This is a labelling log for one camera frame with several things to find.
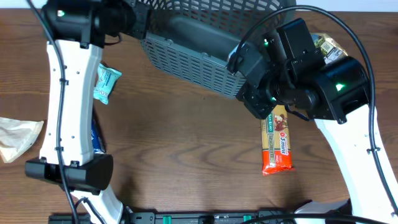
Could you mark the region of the grey plastic slotted basket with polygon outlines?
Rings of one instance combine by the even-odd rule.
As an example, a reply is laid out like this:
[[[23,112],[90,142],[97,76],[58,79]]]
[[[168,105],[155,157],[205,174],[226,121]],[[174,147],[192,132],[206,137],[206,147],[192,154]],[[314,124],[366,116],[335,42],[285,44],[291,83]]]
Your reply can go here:
[[[226,69],[257,21],[295,0],[144,0],[150,23],[142,48],[159,70],[234,98],[245,82]]]

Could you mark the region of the orange spaghetti packet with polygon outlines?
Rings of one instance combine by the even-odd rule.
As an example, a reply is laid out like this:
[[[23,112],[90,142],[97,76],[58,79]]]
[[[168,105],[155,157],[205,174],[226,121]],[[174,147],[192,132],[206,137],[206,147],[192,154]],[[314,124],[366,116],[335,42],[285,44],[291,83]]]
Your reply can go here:
[[[287,111],[281,105],[261,121],[262,174],[293,170]]]

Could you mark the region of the gold foil food pouch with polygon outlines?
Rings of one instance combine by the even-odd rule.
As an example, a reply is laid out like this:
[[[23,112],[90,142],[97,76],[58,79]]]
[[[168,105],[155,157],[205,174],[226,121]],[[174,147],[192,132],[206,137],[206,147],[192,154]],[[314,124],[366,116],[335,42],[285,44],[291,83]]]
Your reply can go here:
[[[346,50],[326,33],[311,33],[316,48],[320,48],[326,64],[348,56]]]

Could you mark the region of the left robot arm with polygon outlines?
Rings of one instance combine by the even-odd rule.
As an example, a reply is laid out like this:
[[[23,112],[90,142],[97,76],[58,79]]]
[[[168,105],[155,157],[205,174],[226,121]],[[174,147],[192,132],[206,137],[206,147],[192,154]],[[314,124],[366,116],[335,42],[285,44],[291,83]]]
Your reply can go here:
[[[25,174],[65,192],[72,214],[51,222],[131,222],[131,210],[111,188],[113,157],[93,150],[93,93],[106,37],[144,39],[151,10],[142,1],[119,0],[47,1],[34,11],[48,40],[50,94],[43,145]]]

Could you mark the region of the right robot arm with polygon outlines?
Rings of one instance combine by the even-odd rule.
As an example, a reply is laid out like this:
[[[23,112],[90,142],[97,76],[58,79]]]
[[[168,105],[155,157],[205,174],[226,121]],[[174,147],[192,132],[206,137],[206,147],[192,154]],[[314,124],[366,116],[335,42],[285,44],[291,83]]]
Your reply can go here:
[[[279,105],[304,110],[328,141],[345,179],[353,215],[396,223],[397,181],[371,108],[371,81],[353,57],[329,62],[302,19],[264,36],[262,50],[241,42],[228,68],[245,84],[237,99],[258,119]]]

